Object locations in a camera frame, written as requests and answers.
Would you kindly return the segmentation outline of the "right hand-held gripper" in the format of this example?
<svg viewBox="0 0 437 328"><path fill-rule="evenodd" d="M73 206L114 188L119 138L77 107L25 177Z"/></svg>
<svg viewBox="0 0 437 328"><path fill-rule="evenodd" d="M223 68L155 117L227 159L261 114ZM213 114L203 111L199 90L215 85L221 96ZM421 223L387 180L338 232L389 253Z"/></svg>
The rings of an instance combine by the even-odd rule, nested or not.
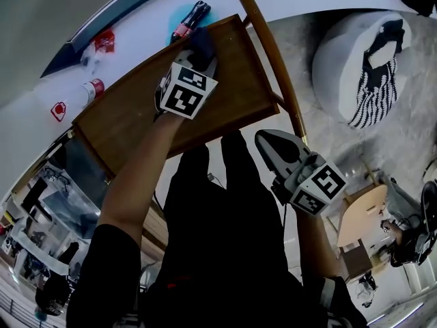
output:
<svg viewBox="0 0 437 328"><path fill-rule="evenodd" d="M277 129L260 130L255 145L268 169L278 176L271 189L283 206L318 215L344 192L346 177L338 167L310 153L299 137ZM295 163L299 164L292 171Z"/></svg>

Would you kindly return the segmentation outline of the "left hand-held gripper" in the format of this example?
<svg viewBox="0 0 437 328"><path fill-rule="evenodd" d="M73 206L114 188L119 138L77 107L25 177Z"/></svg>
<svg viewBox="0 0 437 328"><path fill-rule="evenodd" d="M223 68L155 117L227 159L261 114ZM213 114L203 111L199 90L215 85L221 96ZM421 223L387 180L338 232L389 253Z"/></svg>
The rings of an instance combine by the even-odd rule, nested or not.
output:
<svg viewBox="0 0 437 328"><path fill-rule="evenodd" d="M218 63L217 57L210 60L203 73L192 68L189 57L192 50L184 49L178 53L169 71L160 81L155 91L155 106L158 113L173 113L192 120L205 101L216 89L218 81L214 78Z"/></svg>

